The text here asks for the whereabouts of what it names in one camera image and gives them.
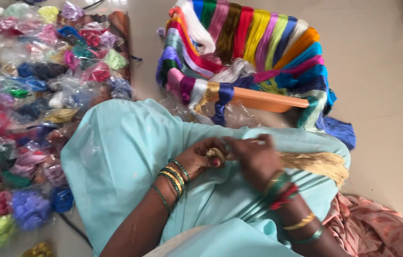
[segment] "woman's right hand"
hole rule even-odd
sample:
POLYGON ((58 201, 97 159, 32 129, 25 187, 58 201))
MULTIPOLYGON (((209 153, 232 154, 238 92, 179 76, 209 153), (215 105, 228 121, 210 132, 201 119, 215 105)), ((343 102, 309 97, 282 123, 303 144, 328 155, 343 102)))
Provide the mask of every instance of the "woman's right hand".
POLYGON ((275 174, 283 170, 270 134, 244 140, 224 137, 224 140, 239 160, 244 178, 257 190, 265 190, 275 174))

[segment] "orange plastic tray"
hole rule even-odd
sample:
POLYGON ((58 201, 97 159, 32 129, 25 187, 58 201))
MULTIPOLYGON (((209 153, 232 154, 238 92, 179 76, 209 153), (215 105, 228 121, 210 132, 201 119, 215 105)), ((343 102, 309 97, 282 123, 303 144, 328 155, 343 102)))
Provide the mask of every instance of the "orange plastic tray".
MULTIPOLYGON (((218 99, 218 97, 213 97, 211 100, 217 101, 218 99)), ((241 87, 235 87, 233 100, 240 100, 246 108, 274 113, 284 113, 292 107, 306 108, 309 105, 307 99, 281 96, 241 87)))

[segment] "bangle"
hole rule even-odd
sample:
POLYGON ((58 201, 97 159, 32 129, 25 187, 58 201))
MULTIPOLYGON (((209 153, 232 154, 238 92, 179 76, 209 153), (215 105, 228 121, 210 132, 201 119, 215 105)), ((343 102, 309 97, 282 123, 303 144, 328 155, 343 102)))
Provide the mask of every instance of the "bangle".
POLYGON ((182 179, 181 174, 179 174, 179 172, 177 172, 174 168, 168 167, 168 166, 162 168, 160 170, 160 172, 162 172, 162 171, 170 172, 173 176, 175 176, 179 180, 179 183, 182 186, 182 191, 184 191, 184 189, 185 189, 184 179, 182 179))
POLYGON ((185 168, 182 167, 182 165, 178 161, 176 161, 175 159, 168 159, 168 162, 174 162, 174 163, 176 163, 177 166, 179 166, 179 168, 181 168, 182 172, 184 172, 184 175, 187 176, 187 184, 189 184, 190 183, 190 178, 189 178, 189 175, 187 174, 187 171, 185 170, 185 168))
POLYGON ((164 205, 165 205, 165 207, 167 208, 168 215, 170 215, 170 207, 168 207, 168 203, 165 201, 164 196, 162 195, 162 193, 160 192, 160 190, 159 190, 155 185, 152 185, 152 188, 155 189, 155 190, 159 193, 160 198, 164 201, 164 205))
POLYGON ((297 195, 298 195, 298 186, 295 183, 292 183, 290 188, 279 199, 277 199, 271 204, 270 209, 271 210, 279 209, 283 204, 290 202, 297 195))
POLYGON ((276 175, 266 186, 264 191, 265 199, 268 199, 270 202, 274 201, 279 190, 281 190, 286 183, 290 182, 291 179, 290 175, 285 172, 280 172, 276 175))
POLYGON ((171 175, 171 173, 166 172, 166 171, 160 172, 159 175, 163 175, 163 176, 167 177, 168 179, 170 179, 171 183, 173 184, 174 188, 176 189, 176 192, 178 193, 177 200, 179 200, 179 197, 182 195, 182 187, 178 182, 176 182, 176 178, 173 177, 173 175, 171 175))
POLYGON ((306 239, 306 240, 292 240, 292 242, 296 244, 308 244, 311 242, 314 242, 315 240, 319 239, 320 236, 323 233, 323 226, 321 225, 320 228, 313 234, 312 237, 306 239))
POLYGON ((302 219, 298 224, 295 224, 293 226, 283 227, 283 229, 285 229, 285 230, 296 230, 296 229, 302 228, 302 227, 308 225, 311 221, 313 221, 315 217, 316 216, 314 215, 314 213, 311 212, 311 214, 306 216, 305 219, 302 219))

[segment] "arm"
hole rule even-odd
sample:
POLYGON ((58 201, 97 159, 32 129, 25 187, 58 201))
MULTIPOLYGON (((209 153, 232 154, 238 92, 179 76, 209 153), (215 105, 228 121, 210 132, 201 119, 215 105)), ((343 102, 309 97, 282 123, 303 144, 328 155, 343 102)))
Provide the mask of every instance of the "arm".
MULTIPOLYGON (((211 147, 222 149, 227 154, 224 144, 216 138, 200 141, 178 155, 175 160, 185 167, 191 180, 197 178, 206 167, 219 167, 218 158, 208 159, 204 155, 211 147)), ((179 166, 171 162, 187 184, 188 178, 179 166)), ((158 176, 154 185, 159 189, 171 210, 176 203, 177 191, 165 176, 158 176)), ((100 257, 140 257, 153 250, 160 241, 168 219, 168 211, 157 190, 150 188, 141 202, 120 224, 103 248, 100 257)))
MULTIPOLYGON (((233 153, 239 159, 244 178, 257 190, 263 192, 267 184, 283 166, 275 154, 273 139, 268 134, 262 134, 257 139, 238 140, 225 138, 232 147, 233 153)), ((276 199, 290 188, 291 183, 284 184, 276 194, 276 199)), ((306 202, 297 195, 288 203, 276 210, 284 227, 299 224, 311 214, 306 202)), ((321 222, 315 218, 305 226, 287 231, 292 243, 292 249, 304 257, 350 257, 329 233, 324 231, 315 241, 310 243, 295 243, 311 238, 321 228, 321 222)))

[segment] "gold bangle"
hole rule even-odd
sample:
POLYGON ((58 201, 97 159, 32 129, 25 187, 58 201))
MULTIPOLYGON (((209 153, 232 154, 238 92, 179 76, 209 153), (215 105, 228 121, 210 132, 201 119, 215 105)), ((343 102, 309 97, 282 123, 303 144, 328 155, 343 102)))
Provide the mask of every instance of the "gold bangle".
POLYGON ((181 179, 180 181, 182 181, 182 184, 185 186, 184 179, 182 178, 181 174, 179 174, 178 171, 176 171, 174 168, 172 168, 170 166, 166 166, 165 168, 170 169, 171 171, 173 171, 176 174, 176 176, 178 176, 181 179))
POLYGON ((278 181, 278 178, 284 174, 284 172, 279 172, 278 174, 276 174, 276 176, 273 177, 273 179, 266 185, 265 190, 263 191, 264 195, 268 194, 268 191, 270 190, 270 188, 273 186, 274 183, 276 183, 278 181))
POLYGON ((176 183, 176 186, 179 189, 179 196, 181 196, 182 195, 182 187, 181 187, 181 184, 179 183, 178 179, 175 176, 173 176, 173 174, 171 174, 171 173, 169 173, 167 171, 161 171, 160 173, 167 174, 168 176, 170 176, 171 178, 174 179, 174 182, 176 183))
POLYGON ((300 223, 293 225, 293 226, 288 226, 288 227, 284 227, 285 230, 296 230, 299 228, 302 228, 306 225, 308 225, 311 221, 314 220, 316 216, 314 215, 314 213, 311 212, 311 214, 309 214, 305 219, 302 219, 300 221, 300 223))

